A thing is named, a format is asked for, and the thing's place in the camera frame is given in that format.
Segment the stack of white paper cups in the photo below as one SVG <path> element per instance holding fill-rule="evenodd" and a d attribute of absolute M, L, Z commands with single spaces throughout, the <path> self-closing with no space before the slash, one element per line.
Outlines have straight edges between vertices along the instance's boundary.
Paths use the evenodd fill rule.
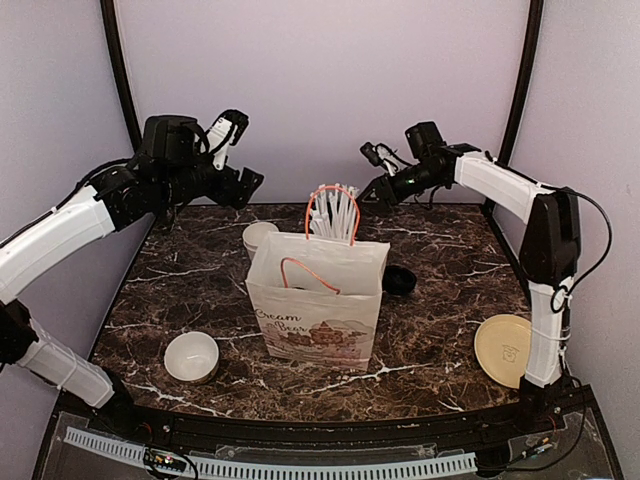
<path fill-rule="evenodd" d="M 242 240 L 250 260 L 254 259 L 256 251 L 270 232 L 278 232 L 279 228 L 271 222 L 254 222 L 247 226 L 242 234 Z"/>

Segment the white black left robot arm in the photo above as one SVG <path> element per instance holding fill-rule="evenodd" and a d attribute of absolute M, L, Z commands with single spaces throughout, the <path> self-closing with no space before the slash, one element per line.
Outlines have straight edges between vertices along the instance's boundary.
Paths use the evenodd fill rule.
<path fill-rule="evenodd" d="M 227 164 L 249 125 L 229 109 L 208 129 L 181 115 L 149 117 L 130 158 L 86 174 L 69 195 L 1 243 L 1 363 L 18 365 L 95 410 L 120 436 L 141 427 L 140 412 L 116 377 L 46 332 L 18 299 L 36 279 L 89 244 L 147 215 L 171 222 L 195 199 L 244 208 L 263 175 Z"/>

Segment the stack of black cup lids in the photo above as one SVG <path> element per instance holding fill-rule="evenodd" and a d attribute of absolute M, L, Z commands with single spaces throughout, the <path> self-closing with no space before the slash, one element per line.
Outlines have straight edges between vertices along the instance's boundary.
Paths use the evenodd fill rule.
<path fill-rule="evenodd" d="M 408 268 L 387 265 L 382 278 L 382 288 L 390 295 L 406 296 L 413 292 L 417 284 L 416 275 Z"/>

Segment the white paper takeout bag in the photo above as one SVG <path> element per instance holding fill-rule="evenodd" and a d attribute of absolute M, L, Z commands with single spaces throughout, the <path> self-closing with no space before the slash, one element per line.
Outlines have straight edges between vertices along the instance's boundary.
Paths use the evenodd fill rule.
<path fill-rule="evenodd" d="M 267 234 L 246 278 L 268 353 L 364 371 L 372 355 L 390 246 L 316 236 L 305 229 L 305 214 L 303 232 Z"/>

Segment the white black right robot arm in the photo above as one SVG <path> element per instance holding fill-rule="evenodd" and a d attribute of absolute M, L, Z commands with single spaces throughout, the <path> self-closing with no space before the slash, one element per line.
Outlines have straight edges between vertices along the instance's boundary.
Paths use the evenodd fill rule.
<path fill-rule="evenodd" d="M 448 143 L 433 121 L 409 127 L 405 138 L 412 162 L 401 159 L 384 143 L 361 146 L 368 162 L 384 172 L 359 194 L 359 204 L 389 209 L 424 192 L 457 185 L 518 219 L 521 240 L 506 245 L 531 306 L 531 347 L 522 382 L 539 389 L 558 383 L 566 373 L 573 294 L 595 270 L 578 270 L 582 253 L 579 203 L 589 196 L 535 180 L 469 143 Z"/>

